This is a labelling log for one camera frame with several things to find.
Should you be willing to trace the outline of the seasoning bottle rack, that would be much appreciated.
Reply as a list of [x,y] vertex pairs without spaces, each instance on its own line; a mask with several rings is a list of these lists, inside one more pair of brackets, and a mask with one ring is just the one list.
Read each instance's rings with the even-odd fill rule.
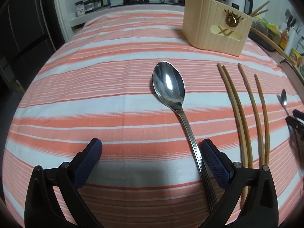
[[103,7],[111,6],[110,0],[87,0],[75,3],[77,17],[82,17]]

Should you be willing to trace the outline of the small steel spoon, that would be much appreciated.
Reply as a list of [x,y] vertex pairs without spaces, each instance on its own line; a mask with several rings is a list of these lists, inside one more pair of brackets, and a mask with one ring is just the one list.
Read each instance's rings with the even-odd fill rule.
[[281,91],[280,100],[281,100],[280,102],[281,102],[283,109],[285,110],[286,114],[289,115],[289,113],[287,111],[287,93],[286,93],[285,89],[282,89],[282,91]]

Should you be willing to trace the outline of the striped orange white tablecloth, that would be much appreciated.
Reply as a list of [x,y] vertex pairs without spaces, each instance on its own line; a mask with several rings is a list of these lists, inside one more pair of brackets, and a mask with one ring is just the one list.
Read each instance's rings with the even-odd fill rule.
[[271,134],[269,167],[285,220],[303,194],[303,165],[287,108],[303,102],[287,75],[247,39],[238,57],[192,47],[181,33],[183,13],[130,8],[87,22],[42,67],[12,119],[3,159],[8,210],[24,224],[33,168],[70,161],[93,138],[103,153],[80,194],[105,227],[198,227],[208,215],[200,176],[182,126],[155,96],[155,65],[168,61],[185,83],[184,111],[198,142],[209,138],[233,161],[241,159],[234,113],[218,72],[228,70],[246,116],[254,166],[257,129],[241,65],[257,105],[261,84]]

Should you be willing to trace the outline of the sauce bottle red label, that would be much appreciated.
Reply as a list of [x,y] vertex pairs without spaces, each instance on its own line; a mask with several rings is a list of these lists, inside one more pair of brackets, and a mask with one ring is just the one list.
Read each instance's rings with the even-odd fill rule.
[[282,49],[282,50],[285,50],[286,49],[286,46],[287,46],[287,43],[289,41],[289,32],[290,32],[290,26],[288,25],[285,30],[282,32],[281,34],[281,38],[280,38],[280,41],[279,41],[279,44],[278,46]]

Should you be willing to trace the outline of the chopstick in holder right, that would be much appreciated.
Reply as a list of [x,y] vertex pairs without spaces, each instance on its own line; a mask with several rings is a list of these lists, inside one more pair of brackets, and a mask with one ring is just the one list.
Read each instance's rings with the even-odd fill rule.
[[260,7],[258,7],[256,10],[254,10],[250,16],[253,17],[255,14],[257,14],[262,8],[264,8],[268,3],[270,3],[270,1],[267,1],[265,3],[263,3]]

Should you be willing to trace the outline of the wooden chopstick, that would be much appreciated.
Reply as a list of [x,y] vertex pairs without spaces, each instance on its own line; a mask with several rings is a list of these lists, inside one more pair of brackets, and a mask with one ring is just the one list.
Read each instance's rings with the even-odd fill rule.
[[262,105],[262,111],[263,111],[263,118],[264,118],[264,129],[265,129],[265,142],[264,142],[264,148],[265,148],[265,163],[264,165],[269,166],[269,157],[270,157],[270,129],[269,129],[269,121],[268,121],[268,112],[267,107],[263,95],[263,91],[261,88],[260,81],[258,79],[258,76],[254,74],[254,78],[256,81],[259,97],[261,100]]
[[263,166],[265,164],[265,149],[264,149],[264,142],[263,142],[263,134],[262,134],[262,128],[261,128],[261,122],[260,122],[260,117],[258,113],[258,108],[253,96],[253,92],[251,90],[251,87],[249,85],[248,79],[246,77],[246,74],[242,68],[242,65],[240,63],[237,64],[238,69],[240,71],[240,74],[243,78],[245,87],[247,89],[251,105],[253,108],[253,114],[255,117],[255,122],[256,122],[256,129],[257,129],[257,140],[258,140],[258,152],[259,152],[259,166]]
[[244,110],[227,68],[223,65],[222,69],[229,84],[228,94],[232,96],[231,102],[235,113],[235,119],[237,121],[237,131],[240,139],[242,164],[247,168],[253,168],[253,153],[251,148],[251,140]]
[[241,152],[241,163],[244,167],[248,167],[248,154],[247,154],[247,146],[246,146],[246,136],[244,132],[244,126],[242,121],[242,116],[240,112],[240,101],[237,95],[237,91],[235,89],[235,86],[232,82],[232,79],[228,73],[228,70],[225,66],[221,65],[220,63],[217,63],[218,71],[222,77],[222,80],[224,82],[224,85],[226,87],[228,97],[230,99],[234,117],[235,117],[235,124],[237,128],[237,133],[239,137],[239,143],[240,143],[240,152]]

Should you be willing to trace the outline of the white electric kettle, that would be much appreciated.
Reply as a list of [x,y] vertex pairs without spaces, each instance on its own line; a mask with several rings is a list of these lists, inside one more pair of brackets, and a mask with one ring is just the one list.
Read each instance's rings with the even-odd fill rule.
[[247,15],[253,11],[253,0],[227,0],[227,5]]

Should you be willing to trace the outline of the beige utensil holder box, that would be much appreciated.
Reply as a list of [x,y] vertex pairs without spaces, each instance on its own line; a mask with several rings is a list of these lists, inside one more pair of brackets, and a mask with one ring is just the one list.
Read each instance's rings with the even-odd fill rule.
[[215,0],[185,0],[182,33],[194,47],[239,56],[253,18]]

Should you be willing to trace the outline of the large steel spoon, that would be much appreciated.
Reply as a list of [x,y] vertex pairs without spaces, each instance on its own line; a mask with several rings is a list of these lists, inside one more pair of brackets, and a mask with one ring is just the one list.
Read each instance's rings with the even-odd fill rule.
[[217,205],[217,197],[207,173],[205,162],[201,156],[199,146],[182,107],[185,98],[185,85],[182,76],[171,63],[162,61],[159,62],[153,70],[152,84],[159,100],[175,112],[183,125],[205,189],[209,211],[213,211]]

